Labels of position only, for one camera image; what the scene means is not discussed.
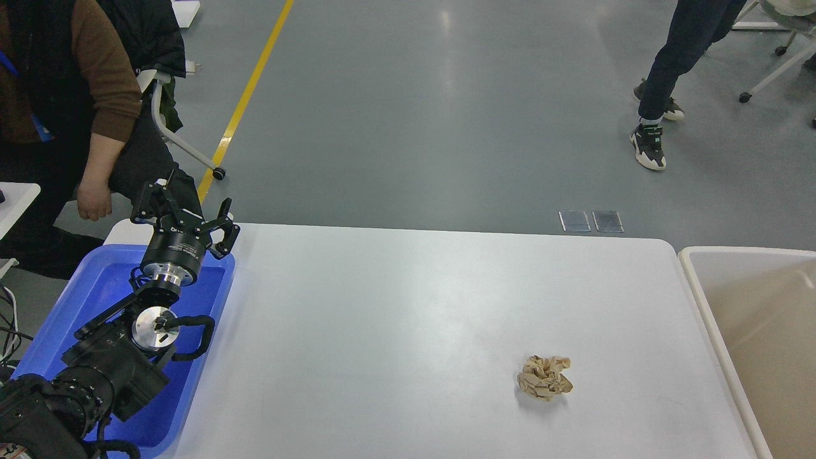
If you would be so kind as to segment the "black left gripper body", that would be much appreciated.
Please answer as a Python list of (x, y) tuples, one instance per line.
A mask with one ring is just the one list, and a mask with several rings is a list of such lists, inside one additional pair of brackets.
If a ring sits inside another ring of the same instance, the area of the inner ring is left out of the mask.
[(180, 287), (194, 284), (210, 239), (201, 239), (196, 228), (205, 221), (195, 217), (162, 217), (140, 263), (140, 270), (152, 280), (166, 280)]

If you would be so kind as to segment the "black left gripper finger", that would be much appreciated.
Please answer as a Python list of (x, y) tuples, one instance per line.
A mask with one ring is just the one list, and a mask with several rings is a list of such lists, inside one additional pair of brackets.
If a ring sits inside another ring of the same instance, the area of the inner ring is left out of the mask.
[(155, 228), (190, 228), (192, 186), (189, 177), (172, 172), (166, 179), (146, 182), (132, 208), (131, 222)]
[(241, 232), (241, 227), (235, 224), (230, 214), (232, 203), (232, 198), (225, 198), (215, 219), (201, 222), (193, 228), (196, 241), (215, 259), (226, 258), (232, 253)]

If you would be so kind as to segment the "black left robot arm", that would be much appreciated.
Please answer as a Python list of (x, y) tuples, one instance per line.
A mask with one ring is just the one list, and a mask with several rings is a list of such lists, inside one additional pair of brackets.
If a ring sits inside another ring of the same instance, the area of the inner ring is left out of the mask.
[(225, 198), (206, 221), (179, 206), (172, 178), (143, 186), (131, 221), (152, 226), (132, 292), (74, 332), (76, 343), (53, 379), (24, 374), (2, 385), (2, 457), (141, 456), (129, 441), (105, 439), (113, 418), (126, 421), (153, 401), (170, 378), (169, 362), (192, 362), (208, 351), (212, 316), (178, 316), (172, 305), (200, 276), (206, 253), (226, 258), (240, 233)]

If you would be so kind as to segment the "seated person's hand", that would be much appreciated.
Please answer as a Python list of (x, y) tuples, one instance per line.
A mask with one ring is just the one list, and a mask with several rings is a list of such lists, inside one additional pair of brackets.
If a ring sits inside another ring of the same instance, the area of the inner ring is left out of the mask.
[(112, 214), (112, 192), (106, 179), (83, 177), (76, 192), (79, 218), (98, 221)]

